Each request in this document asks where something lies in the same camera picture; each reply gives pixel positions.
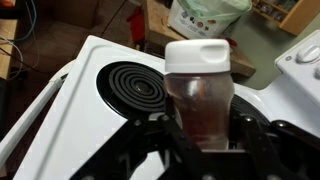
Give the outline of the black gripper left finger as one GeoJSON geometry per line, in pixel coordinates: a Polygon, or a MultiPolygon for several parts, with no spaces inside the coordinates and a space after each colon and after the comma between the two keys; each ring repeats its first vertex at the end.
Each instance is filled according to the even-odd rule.
{"type": "Polygon", "coordinates": [[[174,119],[161,115],[155,121],[127,121],[70,180],[129,180],[149,153],[160,156],[159,180],[214,177],[200,148],[174,119]]]}

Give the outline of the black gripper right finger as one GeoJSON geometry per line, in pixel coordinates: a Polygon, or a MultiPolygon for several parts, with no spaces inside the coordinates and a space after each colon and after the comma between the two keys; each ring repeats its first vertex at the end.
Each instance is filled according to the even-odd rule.
{"type": "Polygon", "coordinates": [[[233,135],[258,180],[320,180],[320,139],[298,126],[285,120],[262,126],[241,114],[233,116],[233,135]]]}

